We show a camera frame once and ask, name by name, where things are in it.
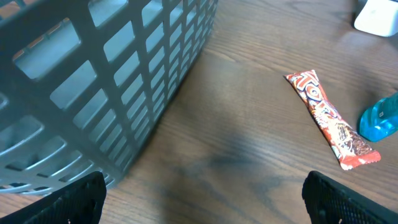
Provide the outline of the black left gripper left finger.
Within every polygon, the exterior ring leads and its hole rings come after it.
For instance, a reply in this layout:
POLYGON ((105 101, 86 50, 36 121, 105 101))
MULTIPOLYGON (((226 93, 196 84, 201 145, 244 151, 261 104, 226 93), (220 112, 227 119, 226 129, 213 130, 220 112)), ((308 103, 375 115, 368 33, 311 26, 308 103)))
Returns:
POLYGON ((92 172, 50 195, 1 218, 1 224, 97 224, 106 184, 103 174, 92 172))

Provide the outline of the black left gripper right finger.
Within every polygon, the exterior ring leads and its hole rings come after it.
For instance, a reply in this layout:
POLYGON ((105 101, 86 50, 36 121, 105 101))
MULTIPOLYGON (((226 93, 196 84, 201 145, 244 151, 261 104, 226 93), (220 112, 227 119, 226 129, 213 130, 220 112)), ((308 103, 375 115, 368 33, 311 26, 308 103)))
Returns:
POLYGON ((397 224, 397 213, 318 172, 309 172, 302 198, 312 224, 397 224))

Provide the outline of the red chocolate bar wrapper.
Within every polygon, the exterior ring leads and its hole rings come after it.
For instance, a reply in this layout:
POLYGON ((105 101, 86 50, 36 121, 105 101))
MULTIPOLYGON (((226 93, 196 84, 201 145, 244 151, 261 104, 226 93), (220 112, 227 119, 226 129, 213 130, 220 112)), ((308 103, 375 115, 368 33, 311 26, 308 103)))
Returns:
POLYGON ((381 155, 341 117, 314 70, 284 77, 304 102, 343 170, 378 162, 381 155))

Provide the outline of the teal mouthwash bottle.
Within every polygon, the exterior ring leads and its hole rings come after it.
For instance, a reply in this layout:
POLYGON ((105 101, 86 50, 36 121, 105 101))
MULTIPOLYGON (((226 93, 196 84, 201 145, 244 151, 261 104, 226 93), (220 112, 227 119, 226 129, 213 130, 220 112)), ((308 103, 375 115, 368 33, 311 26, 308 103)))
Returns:
POLYGON ((371 142, 378 142, 397 132, 397 92, 365 110, 358 129, 359 134, 371 142))

